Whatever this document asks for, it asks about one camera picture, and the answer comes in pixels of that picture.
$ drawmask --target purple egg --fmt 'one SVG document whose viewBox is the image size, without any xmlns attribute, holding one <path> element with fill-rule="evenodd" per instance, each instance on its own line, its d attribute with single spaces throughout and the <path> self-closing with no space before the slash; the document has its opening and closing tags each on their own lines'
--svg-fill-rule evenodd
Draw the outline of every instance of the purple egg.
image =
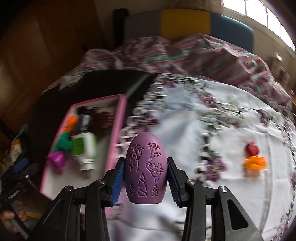
<svg viewBox="0 0 296 241">
<path fill-rule="evenodd" d="M 167 185 L 168 163 L 158 137 L 149 132 L 135 136 L 124 164 L 127 196 L 132 203 L 160 203 Z"/>
</svg>

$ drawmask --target metal screw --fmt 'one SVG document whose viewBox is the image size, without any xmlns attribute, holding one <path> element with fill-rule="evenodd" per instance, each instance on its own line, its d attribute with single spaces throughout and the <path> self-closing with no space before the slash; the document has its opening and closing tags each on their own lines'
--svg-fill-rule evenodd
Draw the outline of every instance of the metal screw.
<svg viewBox="0 0 296 241">
<path fill-rule="evenodd" d="M 193 180 L 193 179 L 188 179 L 186 182 L 187 182 L 187 184 L 189 184 L 189 185 L 194 185 L 194 184 L 196 183 L 196 181 Z"/>
<path fill-rule="evenodd" d="M 67 192 L 70 192 L 70 191 L 72 190 L 72 187 L 71 187 L 71 186 L 65 186 L 65 190 L 66 190 Z"/>
<path fill-rule="evenodd" d="M 101 184 L 101 185 L 103 185 L 103 184 L 105 184 L 105 180 L 104 179 L 98 179 L 98 182 Z"/>
<path fill-rule="evenodd" d="M 225 186 L 221 186 L 221 187 L 220 187 L 220 191 L 221 191 L 221 192 L 227 192 L 228 189 L 227 189 L 227 187 L 225 187 Z"/>
</svg>

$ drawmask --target teal toy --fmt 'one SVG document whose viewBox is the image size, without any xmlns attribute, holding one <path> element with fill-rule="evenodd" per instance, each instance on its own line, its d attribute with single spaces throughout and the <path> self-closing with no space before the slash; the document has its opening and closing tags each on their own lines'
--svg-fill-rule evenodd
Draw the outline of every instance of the teal toy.
<svg viewBox="0 0 296 241">
<path fill-rule="evenodd" d="M 59 136 L 58 141 L 54 146 L 53 152 L 65 151 L 71 153 L 72 150 L 72 141 L 70 140 L 70 132 L 66 131 Z"/>
</svg>

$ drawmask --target person's hand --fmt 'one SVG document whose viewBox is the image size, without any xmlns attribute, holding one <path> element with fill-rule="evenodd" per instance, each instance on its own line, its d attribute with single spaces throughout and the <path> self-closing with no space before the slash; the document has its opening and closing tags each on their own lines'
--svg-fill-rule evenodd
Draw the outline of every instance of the person's hand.
<svg viewBox="0 0 296 241">
<path fill-rule="evenodd" d="M 23 204 L 21 201 L 17 201 L 17 204 L 15 206 L 15 211 L 17 212 L 17 215 L 22 222 L 26 221 L 27 216 L 25 211 L 23 210 Z M 11 211 L 3 211 L 0 213 L 0 219 L 4 224 L 4 227 L 11 233 L 18 232 L 17 229 L 9 221 L 14 217 L 15 217 L 15 214 Z"/>
</svg>

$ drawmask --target pink box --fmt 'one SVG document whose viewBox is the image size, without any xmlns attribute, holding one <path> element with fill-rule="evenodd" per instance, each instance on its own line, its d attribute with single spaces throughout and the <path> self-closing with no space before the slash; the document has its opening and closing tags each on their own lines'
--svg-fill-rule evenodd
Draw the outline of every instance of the pink box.
<svg viewBox="0 0 296 241">
<path fill-rule="evenodd" d="M 96 160 L 96 169 L 91 171 L 88 177 L 82 175 L 81 171 L 77 169 L 74 159 L 66 161 L 64 171 L 62 174 L 58 174 L 51 164 L 45 165 L 40 192 L 53 200 L 59 194 L 59 192 L 67 185 L 71 185 L 74 188 L 80 188 L 90 185 L 92 182 L 99 178 L 103 178 L 106 171 L 113 169 L 116 165 L 116 144 L 119 140 L 119 133 L 122 127 L 126 98 L 125 95 L 113 95 L 102 98 L 92 99 L 84 102 L 80 102 L 71 105 L 66 113 L 59 130 L 56 133 L 49 153 L 52 152 L 56 141 L 58 140 L 62 130 L 67 126 L 66 120 L 68 117 L 75 114 L 75 110 L 80 106 L 100 107 L 102 111 L 109 111 L 115 115 L 111 134 L 107 134 L 98 140 L 98 157 Z M 85 206 L 81 206 L 81 212 L 85 212 Z"/>
</svg>

